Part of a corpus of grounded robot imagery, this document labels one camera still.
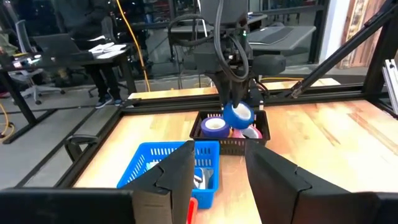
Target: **wooden tabletop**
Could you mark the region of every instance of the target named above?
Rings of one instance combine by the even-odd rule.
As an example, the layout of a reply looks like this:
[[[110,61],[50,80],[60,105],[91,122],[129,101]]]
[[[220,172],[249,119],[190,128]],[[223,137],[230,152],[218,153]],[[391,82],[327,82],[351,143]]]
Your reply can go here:
[[[267,83],[270,89],[295,82]],[[315,85],[337,85],[324,79]],[[135,98],[214,93],[214,89],[135,93]],[[398,121],[364,100],[265,107],[267,147],[351,192],[398,192]],[[116,187],[138,145],[184,141],[197,112],[125,116],[82,173],[75,187]],[[261,223],[244,157],[221,156],[220,187],[213,206],[196,223]]]

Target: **sneaker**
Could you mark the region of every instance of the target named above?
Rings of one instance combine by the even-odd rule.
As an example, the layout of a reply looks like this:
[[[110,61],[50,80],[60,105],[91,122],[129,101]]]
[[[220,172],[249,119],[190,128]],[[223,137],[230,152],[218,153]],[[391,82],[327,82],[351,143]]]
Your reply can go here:
[[[115,106],[120,106],[120,105],[122,104],[122,102],[123,102],[123,100],[120,100],[120,99],[115,100],[115,101],[114,101],[114,105],[115,105]]]
[[[105,95],[105,97],[101,97],[99,98],[97,104],[95,104],[95,108],[96,109],[100,109],[103,108],[105,105],[108,105],[112,102],[112,98],[111,96],[109,96],[108,94]]]

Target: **tape roll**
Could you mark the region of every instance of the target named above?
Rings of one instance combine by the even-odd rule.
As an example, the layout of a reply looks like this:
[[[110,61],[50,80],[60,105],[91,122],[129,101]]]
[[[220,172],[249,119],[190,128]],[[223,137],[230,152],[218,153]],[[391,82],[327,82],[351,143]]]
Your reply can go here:
[[[244,138],[242,131],[234,129],[234,131],[232,132],[232,138]]]
[[[262,139],[262,134],[257,128],[250,125],[244,130],[235,129],[232,133],[232,138]]]
[[[241,130],[242,135],[249,139],[262,139],[261,132],[255,128],[253,125],[250,125],[245,130]]]
[[[228,135],[228,137],[231,138],[233,133],[234,133],[234,131],[233,131],[232,129],[229,129],[229,135]]]
[[[227,138],[229,135],[229,125],[219,116],[204,119],[200,127],[206,137]]]
[[[254,111],[249,105],[240,102],[236,108],[232,103],[228,103],[224,107],[223,117],[227,124],[234,129],[246,129],[254,122]]]

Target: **blue plastic basket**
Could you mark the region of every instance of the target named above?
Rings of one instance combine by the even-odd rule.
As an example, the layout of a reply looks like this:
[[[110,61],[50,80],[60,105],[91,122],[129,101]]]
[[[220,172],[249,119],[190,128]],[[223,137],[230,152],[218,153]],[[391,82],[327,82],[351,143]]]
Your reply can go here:
[[[148,162],[159,162],[180,147],[184,142],[145,142],[142,143],[122,178],[117,188],[128,184],[147,171]],[[198,208],[211,208],[215,192],[218,190],[220,166],[220,144],[218,141],[195,142],[195,167],[210,168],[214,170],[205,190],[193,189],[192,197],[198,200]]]

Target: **laptop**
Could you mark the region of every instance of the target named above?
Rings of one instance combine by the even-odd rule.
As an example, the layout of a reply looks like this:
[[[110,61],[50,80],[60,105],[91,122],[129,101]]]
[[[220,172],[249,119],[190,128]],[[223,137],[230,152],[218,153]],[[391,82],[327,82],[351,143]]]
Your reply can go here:
[[[33,37],[37,45],[49,55],[65,56],[80,53],[69,34],[54,34]]]

